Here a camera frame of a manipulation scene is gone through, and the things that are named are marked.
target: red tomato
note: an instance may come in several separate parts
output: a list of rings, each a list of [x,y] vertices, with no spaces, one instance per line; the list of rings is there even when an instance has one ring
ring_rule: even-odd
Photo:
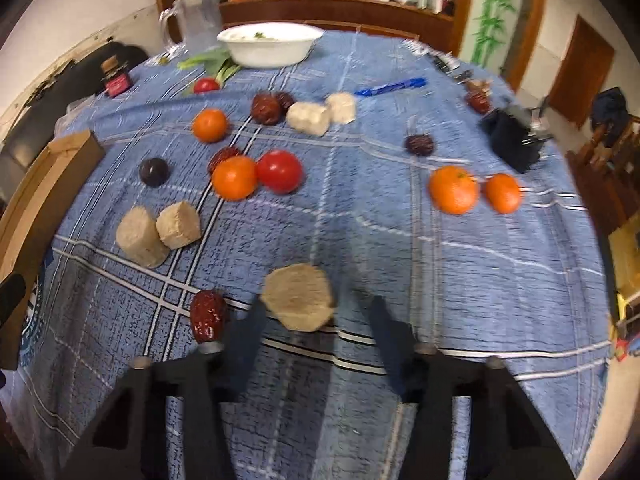
[[[220,90],[220,85],[212,77],[201,77],[193,86],[194,94],[202,94],[203,92],[211,92],[213,90]]]
[[[277,194],[291,193],[304,177],[300,161],[293,153],[284,150],[265,153],[260,157],[256,170],[258,180]]]

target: dark jacket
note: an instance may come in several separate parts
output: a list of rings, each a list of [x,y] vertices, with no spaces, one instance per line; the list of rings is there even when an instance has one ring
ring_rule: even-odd
[[[619,87],[610,88],[596,95],[591,107],[591,129],[607,125],[604,138],[606,148],[612,148],[625,131],[631,116],[626,111],[626,99]]]

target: orange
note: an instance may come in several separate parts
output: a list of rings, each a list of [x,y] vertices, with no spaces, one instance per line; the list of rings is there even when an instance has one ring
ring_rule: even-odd
[[[450,215],[462,215],[478,201],[478,184],[463,168],[444,166],[429,180],[429,193],[435,206]]]
[[[491,206],[503,215],[517,211],[522,203],[518,181],[505,173],[490,177],[484,184],[484,194]]]
[[[201,142],[218,142],[226,135],[228,121],[222,110],[206,108],[196,115],[191,129],[193,135]]]
[[[213,189],[225,200],[242,200],[258,187],[255,162],[248,156],[232,156],[220,162],[211,175]]]

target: wooden cabinet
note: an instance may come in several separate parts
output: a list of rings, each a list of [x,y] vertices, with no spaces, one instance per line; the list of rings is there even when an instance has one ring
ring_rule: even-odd
[[[451,50],[453,18],[378,0],[241,0],[220,5],[225,27],[257,22],[299,22],[327,30],[418,39]]]

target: glass pitcher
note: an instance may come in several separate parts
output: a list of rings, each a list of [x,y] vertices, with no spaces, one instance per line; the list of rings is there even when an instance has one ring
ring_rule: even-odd
[[[222,31],[218,0],[176,0],[172,8],[162,11],[162,41],[169,53],[176,53],[180,46],[169,35],[167,20],[170,16],[178,20],[182,42],[190,55],[218,46],[218,34]]]

